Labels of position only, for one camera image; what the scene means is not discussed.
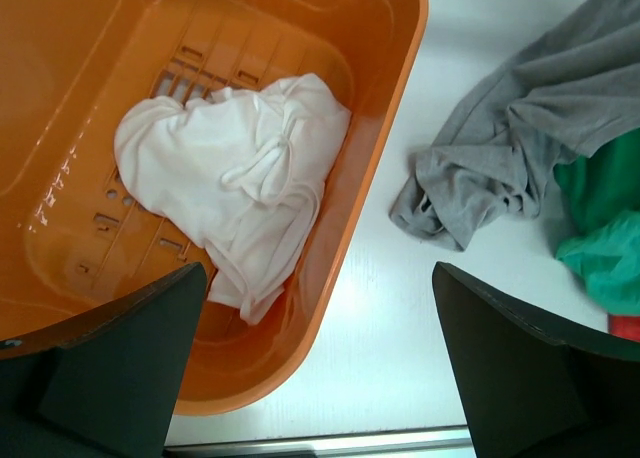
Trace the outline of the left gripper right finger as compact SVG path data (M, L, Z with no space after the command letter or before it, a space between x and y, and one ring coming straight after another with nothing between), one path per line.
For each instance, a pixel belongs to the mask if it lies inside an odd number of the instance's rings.
M636 457L639 345L439 262L433 293L479 457Z

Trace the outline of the white tank top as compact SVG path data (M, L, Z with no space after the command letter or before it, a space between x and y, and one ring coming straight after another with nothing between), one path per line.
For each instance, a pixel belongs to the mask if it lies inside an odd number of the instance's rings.
M127 192L207 252L209 300L254 325L295 269L350 119L309 73L143 100L118 125L114 155Z

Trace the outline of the grey tank top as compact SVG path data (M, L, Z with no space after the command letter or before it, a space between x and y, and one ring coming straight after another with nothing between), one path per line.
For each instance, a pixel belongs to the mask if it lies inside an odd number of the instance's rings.
M586 0L483 78L418 151L390 212L462 251L505 214L538 216L553 168L639 125L639 0Z

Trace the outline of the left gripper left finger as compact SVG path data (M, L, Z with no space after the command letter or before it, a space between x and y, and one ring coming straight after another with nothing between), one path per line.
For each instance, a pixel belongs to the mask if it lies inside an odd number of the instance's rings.
M2 456L162 456L207 283L192 263L2 340Z

